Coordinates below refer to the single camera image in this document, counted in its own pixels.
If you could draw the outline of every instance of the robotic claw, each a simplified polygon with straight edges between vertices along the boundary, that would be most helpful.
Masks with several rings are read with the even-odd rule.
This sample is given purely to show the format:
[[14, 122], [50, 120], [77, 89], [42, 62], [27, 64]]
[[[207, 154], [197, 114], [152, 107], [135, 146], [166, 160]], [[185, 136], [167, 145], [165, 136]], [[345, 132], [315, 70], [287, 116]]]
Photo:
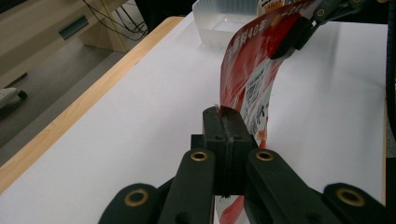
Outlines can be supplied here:
[[280, 155], [258, 149], [239, 112], [204, 111], [204, 134], [191, 136], [177, 175], [155, 189], [134, 184], [121, 190], [100, 224], [213, 223], [214, 197], [243, 195], [250, 223], [396, 223], [363, 190], [337, 183], [320, 194]]

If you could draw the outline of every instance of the wooden table edge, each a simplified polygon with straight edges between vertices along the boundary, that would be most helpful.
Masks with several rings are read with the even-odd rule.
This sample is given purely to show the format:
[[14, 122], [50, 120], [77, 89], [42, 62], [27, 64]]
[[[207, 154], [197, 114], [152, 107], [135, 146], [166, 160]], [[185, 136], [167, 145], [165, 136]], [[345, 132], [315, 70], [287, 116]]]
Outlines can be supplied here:
[[136, 63], [158, 44], [181, 21], [170, 17], [129, 51], [119, 62], [88, 88], [77, 100], [0, 167], [0, 194], [37, 161], [70, 127], [72, 127]]

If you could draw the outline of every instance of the white table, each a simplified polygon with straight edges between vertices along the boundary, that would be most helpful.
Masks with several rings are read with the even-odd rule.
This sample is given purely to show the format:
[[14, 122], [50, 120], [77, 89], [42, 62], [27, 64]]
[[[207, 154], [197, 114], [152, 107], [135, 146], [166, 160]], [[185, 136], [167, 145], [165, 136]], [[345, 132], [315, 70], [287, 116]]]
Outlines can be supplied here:
[[[279, 70], [267, 145], [314, 189], [381, 200], [386, 31], [329, 22]], [[120, 189], [173, 177], [219, 103], [223, 51], [186, 17], [1, 194], [0, 223], [96, 223]]]

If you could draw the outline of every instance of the snack bag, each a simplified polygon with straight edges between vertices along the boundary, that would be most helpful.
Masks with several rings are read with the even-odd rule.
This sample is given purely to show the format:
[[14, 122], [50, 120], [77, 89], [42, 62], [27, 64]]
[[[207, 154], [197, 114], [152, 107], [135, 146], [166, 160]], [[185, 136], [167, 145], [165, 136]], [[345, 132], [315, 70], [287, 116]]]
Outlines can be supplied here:
[[[260, 148], [266, 143], [271, 89], [283, 59], [271, 60], [301, 10], [315, 0], [267, 8], [267, 12], [242, 27], [231, 39], [221, 65], [220, 105], [238, 110]], [[243, 211], [243, 197], [217, 198], [220, 224], [234, 224]]]

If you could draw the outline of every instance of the clear plastic bin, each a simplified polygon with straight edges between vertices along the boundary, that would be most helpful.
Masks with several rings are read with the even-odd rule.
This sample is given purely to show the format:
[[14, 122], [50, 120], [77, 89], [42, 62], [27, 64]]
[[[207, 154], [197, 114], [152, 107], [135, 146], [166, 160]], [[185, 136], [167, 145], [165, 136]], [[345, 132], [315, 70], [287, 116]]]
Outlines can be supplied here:
[[233, 35], [257, 15], [258, 0], [198, 0], [192, 14], [204, 44], [226, 48]]

